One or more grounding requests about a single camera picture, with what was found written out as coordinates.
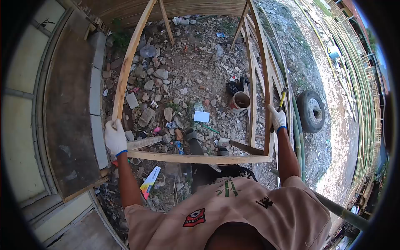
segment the black tire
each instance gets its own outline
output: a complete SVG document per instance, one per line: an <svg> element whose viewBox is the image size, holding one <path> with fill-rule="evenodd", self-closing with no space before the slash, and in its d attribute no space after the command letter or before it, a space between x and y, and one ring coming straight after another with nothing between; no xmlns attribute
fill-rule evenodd
<svg viewBox="0 0 400 250"><path fill-rule="evenodd" d="M320 131L325 122L324 104L317 92L306 90L297 98L301 126L308 133Z"/></svg>

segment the paint bucket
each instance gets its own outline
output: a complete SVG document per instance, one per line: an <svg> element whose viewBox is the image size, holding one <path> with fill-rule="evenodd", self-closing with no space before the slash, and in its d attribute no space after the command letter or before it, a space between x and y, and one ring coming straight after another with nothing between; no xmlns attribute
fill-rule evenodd
<svg viewBox="0 0 400 250"><path fill-rule="evenodd" d="M229 102L229 109L236 114L239 114L243 110L250 106L250 97L246 93L239 91L236 92Z"/></svg>

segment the paper card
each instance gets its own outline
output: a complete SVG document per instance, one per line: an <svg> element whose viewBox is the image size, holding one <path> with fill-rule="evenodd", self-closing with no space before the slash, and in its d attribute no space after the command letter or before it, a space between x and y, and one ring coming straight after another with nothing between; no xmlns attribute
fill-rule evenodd
<svg viewBox="0 0 400 250"><path fill-rule="evenodd" d="M210 113L208 112L201 112L201 111L196 111L194 113L194 121L197 122L208 122L210 120Z"/></svg>

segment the hand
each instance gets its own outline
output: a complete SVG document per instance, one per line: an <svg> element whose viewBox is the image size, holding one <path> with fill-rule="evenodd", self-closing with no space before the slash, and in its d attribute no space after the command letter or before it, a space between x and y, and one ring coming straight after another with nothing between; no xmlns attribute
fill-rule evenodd
<svg viewBox="0 0 400 250"><path fill-rule="evenodd" d="M268 105L268 109L271 112L272 124L274 125L275 132L278 133L280 128L286 128L286 115L283 110L278 113L271 104Z"/></svg>
<svg viewBox="0 0 400 250"><path fill-rule="evenodd" d="M108 121L106 123L106 146L111 150L112 154L118 156L122 152L127 152L126 137L124 129L122 128L121 120L115 120L117 130L112 127L113 124L113 121Z"/></svg>

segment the grass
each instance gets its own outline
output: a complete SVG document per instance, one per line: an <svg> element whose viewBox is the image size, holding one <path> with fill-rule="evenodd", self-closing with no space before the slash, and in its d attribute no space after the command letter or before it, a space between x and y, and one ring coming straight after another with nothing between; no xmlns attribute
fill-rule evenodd
<svg viewBox="0 0 400 250"><path fill-rule="evenodd" d="M324 12L327 16L332 17L332 13L324 6L324 4L322 4L322 2L320 0L314 0L314 3L316 6L318 6L322 12Z"/></svg>

